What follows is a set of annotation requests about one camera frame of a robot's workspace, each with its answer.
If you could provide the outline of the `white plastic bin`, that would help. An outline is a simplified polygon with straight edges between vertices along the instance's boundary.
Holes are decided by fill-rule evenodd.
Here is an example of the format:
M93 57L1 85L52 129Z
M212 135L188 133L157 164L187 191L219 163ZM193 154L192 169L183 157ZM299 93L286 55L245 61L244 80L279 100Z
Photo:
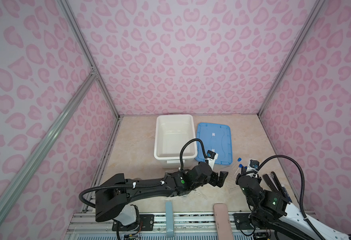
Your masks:
M195 138L192 115L162 115L157 117L154 157L164 169L180 167L182 147Z

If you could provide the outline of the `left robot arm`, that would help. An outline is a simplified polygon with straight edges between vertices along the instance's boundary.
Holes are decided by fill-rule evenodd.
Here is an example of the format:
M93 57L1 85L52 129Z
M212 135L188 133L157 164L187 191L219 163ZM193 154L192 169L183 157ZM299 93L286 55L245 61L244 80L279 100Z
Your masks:
M179 197L209 184L223 187L228 172L216 173L207 164L200 162L191 170L166 173L163 178L150 180L126 179L116 174L96 187L96 222L116 221L124 207L130 203L154 197Z

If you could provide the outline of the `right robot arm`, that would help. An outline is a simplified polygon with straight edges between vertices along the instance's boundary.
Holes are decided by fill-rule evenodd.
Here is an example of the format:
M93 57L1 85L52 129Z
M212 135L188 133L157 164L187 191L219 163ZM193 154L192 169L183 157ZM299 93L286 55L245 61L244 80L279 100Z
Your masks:
M250 174L238 174L235 183L251 208L248 222L255 228L272 230L292 240L351 240L351 234L339 232L311 216L304 216L288 199L264 190L258 178Z

